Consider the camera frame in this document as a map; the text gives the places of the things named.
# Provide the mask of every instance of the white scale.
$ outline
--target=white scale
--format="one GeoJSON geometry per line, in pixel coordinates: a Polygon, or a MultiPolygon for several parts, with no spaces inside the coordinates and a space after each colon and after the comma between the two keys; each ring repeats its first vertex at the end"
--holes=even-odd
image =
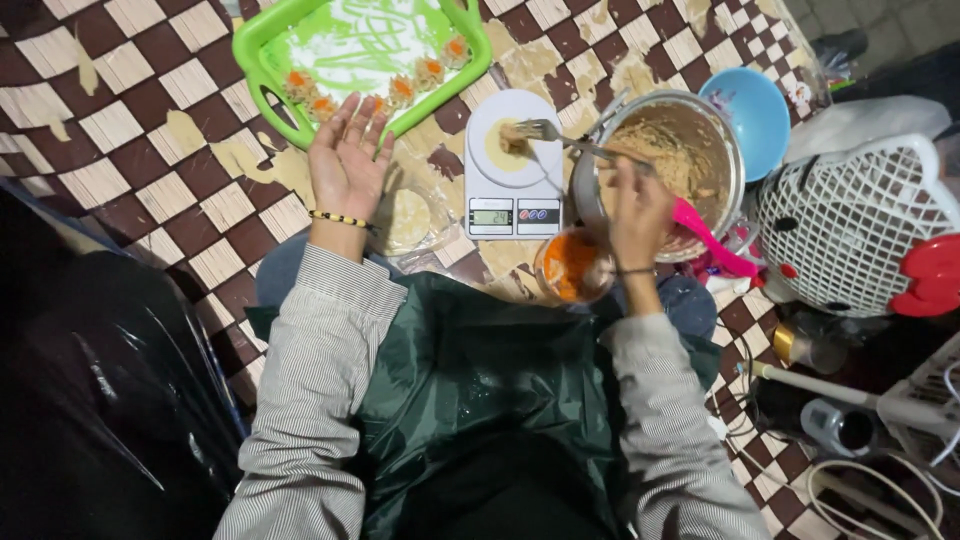
{"type": "Polygon", "coordinates": [[[500,91],[467,121],[464,179],[467,237],[476,240],[549,238],[563,223],[564,147],[534,141],[534,157],[518,171],[505,171],[487,156],[484,139],[501,118],[545,118],[560,126],[547,102],[527,90],[500,91]]]}

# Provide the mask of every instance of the pink spatula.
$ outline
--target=pink spatula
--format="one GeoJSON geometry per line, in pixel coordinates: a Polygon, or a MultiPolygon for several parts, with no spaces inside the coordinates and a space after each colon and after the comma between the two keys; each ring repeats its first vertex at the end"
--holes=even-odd
{"type": "Polygon", "coordinates": [[[759,271],[755,264],[743,257],[735,255],[732,251],[725,248],[719,240],[713,237],[713,233],[704,220],[700,217],[697,209],[693,207],[686,199],[677,197],[677,202],[673,206],[673,220],[693,231],[704,245],[707,246],[713,256],[723,264],[728,270],[737,276],[752,278],[759,271]]]}

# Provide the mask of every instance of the shirt sleeve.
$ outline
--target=shirt sleeve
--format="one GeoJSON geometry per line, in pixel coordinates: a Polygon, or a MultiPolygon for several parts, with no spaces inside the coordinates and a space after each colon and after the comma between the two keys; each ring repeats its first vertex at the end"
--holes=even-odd
{"type": "Polygon", "coordinates": [[[620,447],[639,537],[770,538],[707,423],[703,391],[666,315],[623,319],[602,340],[626,412],[620,447]]]}
{"type": "Polygon", "coordinates": [[[349,426],[406,288],[387,271],[307,245],[271,329],[246,472],[215,538],[358,538],[364,486],[342,470],[349,426]]]}

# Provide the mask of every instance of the checkered table mat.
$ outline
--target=checkered table mat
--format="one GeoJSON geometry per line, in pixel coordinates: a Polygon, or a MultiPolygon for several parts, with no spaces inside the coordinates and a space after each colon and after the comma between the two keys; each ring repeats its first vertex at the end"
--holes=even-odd
{"type": "MultiPolygon", "coordinates": [[[[244,0],[245,18],[272,4],[244,0]]],[[[804,75],[794,60],[798,43],[791,20],[760,12],[753,0],[714,1],[708,29],[697,37],[686,21],[684,0],[609,0],[602,24],[595,0],[486,0],[485,20],[498,18],[519,44],[541,40],[562,59],[556,76],[545,78],[561,117],[579,117],[582,101],[570,87],[585,55],[606,71],[596,83],[595,107],[612,99],[611,74],[629,51],[647,50],[645,61],[672,87],[696,91],[711,71],[750,65],[784,92],[804,75]],[[729,36],[720,30],[736,29],[729,36]],[[580,27],[589,25],[588,38],[580,27]]],[[[252,410],[255,384],[267,345],[245,320],[254,302],[259,261],[308,218],[296,195],[280,184],[258,184],[230,174],[208,146],[184,155],[165,125],[168,110],[183,110],[208,142],[246,144],[261,161],[271,158],[255,134],[267,134],[278,149],[286,143],[257,111],[230,52],[231,20],[209,0],[43,0],[36,9],[5,8],[0,20],[0,175],[44,204],[79,218],[128,252],[166,270],[201,314],[214,349],[241,401],[252,410]],[[88,96],[80,86],[74,33],[100,78],[88,96]],[[62,120],[69,140],[48,127],[62,120]]],[[[505,77],[498,77],[508,86],[505,77]]],[[[460,133],[478,85],[434,114],[448,135],[460,133]]],[[[794,123],[810,109],[790,108],[794,123]]],[[[463,174],[461,157],[441,147],[429,161],[450,179],[463,174]]],[[[461,238],[436,264],[463,281],[482,281],[486,270],[475,246],[461,238]]],[[[776,324],[758,293],[718,299],[721,318],[743,331],[755,355],[769,356],[763,330],[776,324]]],[[[742,391],[733,366],[743,353],[723,330],[722,376],[715,389],[721,403],[742,391]]],[[[720,414],[736,426],[738,405],[720,414]]],[[[802,481],[807,461],[796,445],[766,435],[744,435],[741,446],[775,477],[802,481]]],[[[833,538],[835,534],[793,492],[758,476],[756,467],[732,454],[734,470],[762,508],[778,538],[833,538]]]]}

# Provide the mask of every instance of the stainless steel pot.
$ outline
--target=stainless steel pot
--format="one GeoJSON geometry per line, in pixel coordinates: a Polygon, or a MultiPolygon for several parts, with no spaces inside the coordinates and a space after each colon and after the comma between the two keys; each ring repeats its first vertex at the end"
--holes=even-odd
{"type": "MultiPolygon", "coordinates": [[[[699,144],[708,154],[710,170],[703,186],[715,187],[715,200],[698,201],[694,206],[701,212],[713,235],[722,238],[737,220],[746,185],[743,156],[733,129],[727,120],[700,96],[680,90],[657,90],[622,105],[625,92],[601,114],[601,122],[589,133],[599,144],[607,142],[613,132],[635,115],[657,118],[673,123],[677,138],[686,144],[699,144]]],[[[570,190],[577,213],[596,236],[606,242],[609,219],[600,201],[599,171],[592,155],[577,160],[570,181],[570,190]]],[[[707,248],[690,232],[671,234],[657,255],[657,262],[683,262],[701,255],[707,248]]]]}

